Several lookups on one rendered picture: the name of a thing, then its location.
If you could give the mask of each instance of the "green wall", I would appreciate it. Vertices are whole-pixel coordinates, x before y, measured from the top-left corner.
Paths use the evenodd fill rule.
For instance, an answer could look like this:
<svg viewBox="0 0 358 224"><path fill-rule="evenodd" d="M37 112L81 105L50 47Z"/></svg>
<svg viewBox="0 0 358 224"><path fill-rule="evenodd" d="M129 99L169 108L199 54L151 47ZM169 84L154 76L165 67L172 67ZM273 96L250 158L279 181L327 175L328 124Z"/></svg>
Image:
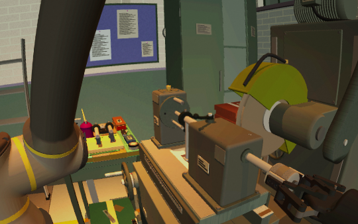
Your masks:
<svg viewBox="0 0 358 224"><path fill-rule="evenodd" d="M152 91L165 86L166 70L86 77L82 83L76 118L81 117L83 122L81 109L92 124L122 116L139 141L150 139L154 136ZM0 96L0 108L0 119L27 116L25 94ZM0 132L5 131L15 137L22 134L22 128L23 123L3 125Z"/></svg>

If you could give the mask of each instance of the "metal rack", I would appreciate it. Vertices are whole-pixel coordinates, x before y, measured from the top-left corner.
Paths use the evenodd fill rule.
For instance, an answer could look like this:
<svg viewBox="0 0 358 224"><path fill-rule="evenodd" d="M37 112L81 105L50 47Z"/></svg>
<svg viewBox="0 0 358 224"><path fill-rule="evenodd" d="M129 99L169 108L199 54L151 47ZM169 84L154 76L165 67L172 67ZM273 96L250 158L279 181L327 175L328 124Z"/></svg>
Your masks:
<svg viewBox="0 0 358 224"><path fill-rule="evenodd" d="M15 88L15 89L0 90L0 95L9 95L9 94L24 92L25 99L26 99L27 117L3 119L3 120L0 120L0 126L24 123L30 117L30 98L29 98L29 87L28 87L28 83L27 83L26 54L25 54L25 40L24 39L21 39L21 58L1 61L0 65L12 64L12 63L18 63L18 62L22 62L22 64L23 64L24 88L20 87L20 88Z"/></svg>

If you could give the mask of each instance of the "brick wall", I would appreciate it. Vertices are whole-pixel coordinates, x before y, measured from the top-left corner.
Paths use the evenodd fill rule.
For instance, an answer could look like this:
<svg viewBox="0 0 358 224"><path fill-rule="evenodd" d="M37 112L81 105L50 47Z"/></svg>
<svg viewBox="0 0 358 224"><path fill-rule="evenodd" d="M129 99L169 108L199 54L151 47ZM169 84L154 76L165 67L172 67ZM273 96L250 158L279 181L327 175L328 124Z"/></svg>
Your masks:
<svg viewBox="0 0 358 224"><path fill-rule="evenodd" d="M297 23L297 20L294 16L293 6L257 12L257 59L260 59L260 57L262 57L264 54L271 52L271 26L295 23ZM270 62L270 58L265 59L265 62Z"/></svg>
<svg viewBox="0 0 358 224"><path fill-rule="evenodd" d="M20 41L22 38L25 39L28 81L31 81L32 58L40 3L41 0L0 0L0 61L21 58ZM106 3L158 4L159 63L90 68L85 71L85 74L165 68L165 39L162 35L164 28L164 1L107 0ZM19 84L22 82L23 69L21 63L0 66L0 87L2 85Z"/></svg>

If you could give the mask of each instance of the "bulletin board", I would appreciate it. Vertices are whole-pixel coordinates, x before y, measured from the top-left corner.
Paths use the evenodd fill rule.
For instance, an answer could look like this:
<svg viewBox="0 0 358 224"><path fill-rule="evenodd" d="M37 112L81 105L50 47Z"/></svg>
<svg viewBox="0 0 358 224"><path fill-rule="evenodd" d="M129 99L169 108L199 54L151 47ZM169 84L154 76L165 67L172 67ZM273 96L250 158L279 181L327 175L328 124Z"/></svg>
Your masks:
<svg viewBox="0 0 358 224"><path fill-rule="evenodd" d="M159 61L156 4L106 4L87 68Z"/></svg>

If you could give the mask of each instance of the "floor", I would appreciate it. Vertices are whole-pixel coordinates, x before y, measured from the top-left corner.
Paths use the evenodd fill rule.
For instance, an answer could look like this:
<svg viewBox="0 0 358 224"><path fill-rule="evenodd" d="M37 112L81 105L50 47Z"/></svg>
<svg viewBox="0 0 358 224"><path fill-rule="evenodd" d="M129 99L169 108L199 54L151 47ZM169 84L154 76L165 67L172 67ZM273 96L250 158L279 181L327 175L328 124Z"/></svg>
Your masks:
<svg viewBox="0 0 358 224"><path fill-rule="evenodd" d="M115 176L111 178L104 178L95 180L95 188L97 190L99 202L109 201L111 199L119 199L127 197L124 185L121 184L121 177ZM92 203L90 192L87 183L83 182L84 189L88 203ZM78 183L74 183L77 200L82 211L82 217L87 218L84 203L81 199L80 189ZM76 224L76 216L68 195L67 187L65 184L55 186L48 186L50 193L50 200L46 200L43 188L37 189L29 195L30 200L40 208L43 208L51 215L52 221L55 224Z"/></svg>

